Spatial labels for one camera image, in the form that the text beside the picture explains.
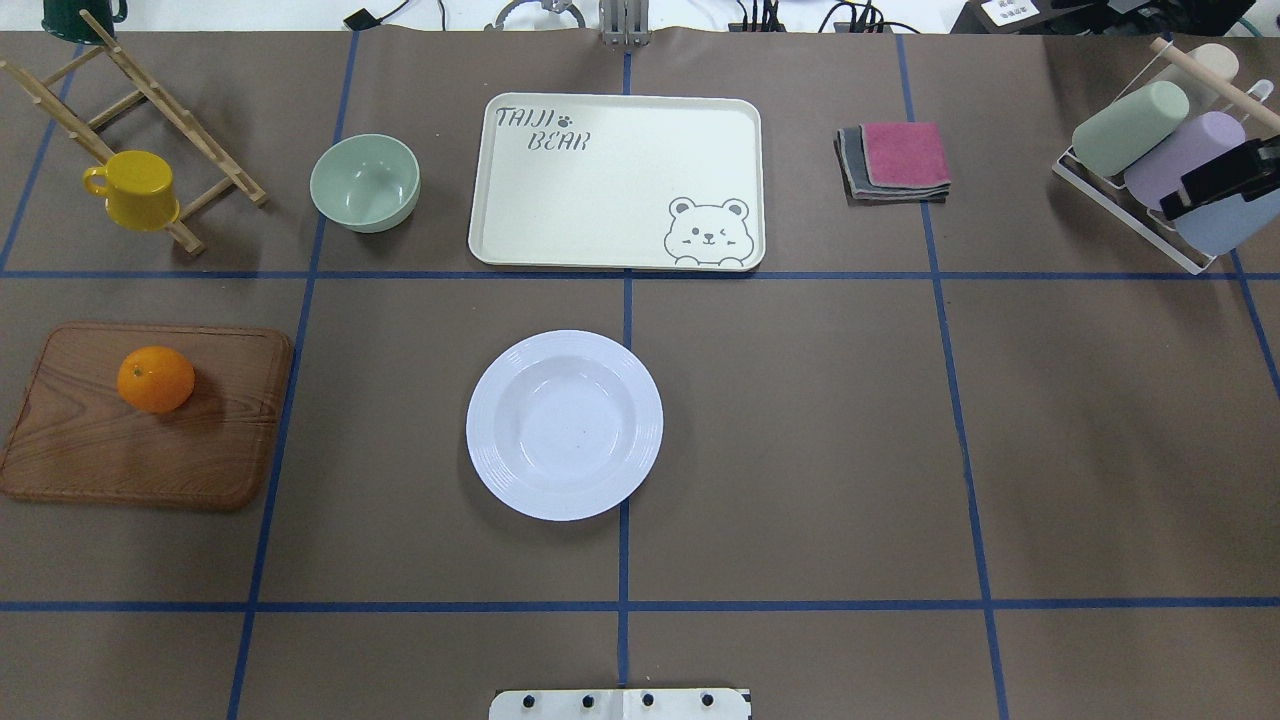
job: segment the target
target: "bear drawing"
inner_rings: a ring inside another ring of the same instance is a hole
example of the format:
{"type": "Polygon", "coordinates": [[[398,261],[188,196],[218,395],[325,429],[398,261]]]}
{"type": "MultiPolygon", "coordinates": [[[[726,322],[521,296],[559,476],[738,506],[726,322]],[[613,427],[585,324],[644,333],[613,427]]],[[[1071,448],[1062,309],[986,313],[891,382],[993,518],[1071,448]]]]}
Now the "bear drawing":
{"type": "Polygon", "coordinates": [[[746,232],[746,202],[741,200],[698,205],[677,197],[668,210],[671,231],[666,243],[676,265],[741,268],[755,251],[755,241],[746,232]]]}

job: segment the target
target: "bowl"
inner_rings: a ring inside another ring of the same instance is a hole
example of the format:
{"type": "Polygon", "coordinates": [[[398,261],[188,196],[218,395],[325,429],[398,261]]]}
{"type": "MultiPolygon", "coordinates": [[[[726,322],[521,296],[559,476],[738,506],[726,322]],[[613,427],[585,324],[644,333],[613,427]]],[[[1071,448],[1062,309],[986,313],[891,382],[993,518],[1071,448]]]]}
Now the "bowl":
{"type": "Polygon", "coordinates": [[[398,225],[413,211],[421,191],[413,151],[385,135],[348,137],[325,150],[311,170],[316,209],[356,232],[398,225]]]}

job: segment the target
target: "green cup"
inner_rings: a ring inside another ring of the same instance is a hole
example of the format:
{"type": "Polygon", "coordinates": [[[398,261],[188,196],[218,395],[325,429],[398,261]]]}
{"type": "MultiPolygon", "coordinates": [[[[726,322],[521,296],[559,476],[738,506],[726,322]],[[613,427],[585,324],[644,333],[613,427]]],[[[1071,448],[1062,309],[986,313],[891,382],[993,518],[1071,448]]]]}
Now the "green cup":
{"type": "Polygon", "coordinates": [[[111,0],[45,0],[45,19],[40,22],[49,35],[81,45],[102,45],[102,38],[79,17],[88,10],[108,35],[115,37],[115,23],[129,14],[127,0],[119,0],[120,12],[111,14],[111,0]]]}

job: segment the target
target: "brown tabletop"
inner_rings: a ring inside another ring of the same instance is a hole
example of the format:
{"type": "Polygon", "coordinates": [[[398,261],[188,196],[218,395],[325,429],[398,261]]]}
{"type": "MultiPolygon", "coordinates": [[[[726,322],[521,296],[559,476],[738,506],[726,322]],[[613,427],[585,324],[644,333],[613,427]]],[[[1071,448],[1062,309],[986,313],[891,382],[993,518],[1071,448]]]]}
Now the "brown tabletop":
{"type": "MultiPolygon", "coordinates": [[[[242,511],[0,500],[0,716],[462,720],[500,689],[618,684],[750,688],[788,720],[1280,707],[1280,228],[1190,277],[1050,173],[1144,40],[122,42],[271,201],[195,217],[197,259],[118,228],[79,188],[95,163],[0,78],[0,415],[68,320],[275,328],[293,380],[242,511]],[[504,91],[753,102],[759,269],[477,261],[504,91]],[[835,131],[904,119],[940,124],[951,197],[847,200],[835,131]],[[422,167],[417,210],[374,236],[307,195],[362,132],[422,167]],[[463,424],[485,366],[559,328],[628,346],[666,433],[627,502],[554,524],[485,489],[463,424]]],[[[1280,69],[1276,41],[1229,42],[1239,85],[1280,69]]],[[[72,53],[0,35],[37,76],[72,53]]],[[[105,61],[67,83],[86,114],[128,90],[105,61]]],[[[180,197],[218,179],[147,105],[105,137],[169,158],[180,197]]]]}

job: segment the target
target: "brown wooden cutting board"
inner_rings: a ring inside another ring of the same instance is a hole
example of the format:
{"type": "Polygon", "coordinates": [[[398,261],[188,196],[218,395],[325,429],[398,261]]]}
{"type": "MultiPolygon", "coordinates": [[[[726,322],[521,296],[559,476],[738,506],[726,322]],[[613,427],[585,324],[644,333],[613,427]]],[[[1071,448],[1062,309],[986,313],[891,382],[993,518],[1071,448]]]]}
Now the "brown wooden cutting board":
{"type": "Polygon", "coordinates": [[[248,503],[270,471],[292,343],[260,328],[67,323],[49,336],[4,456],[0,492],[22,500],[204,510],[248,503]],[[165,415],[115,391],[125,355],[182,352],[196,389],[165,415]]]}

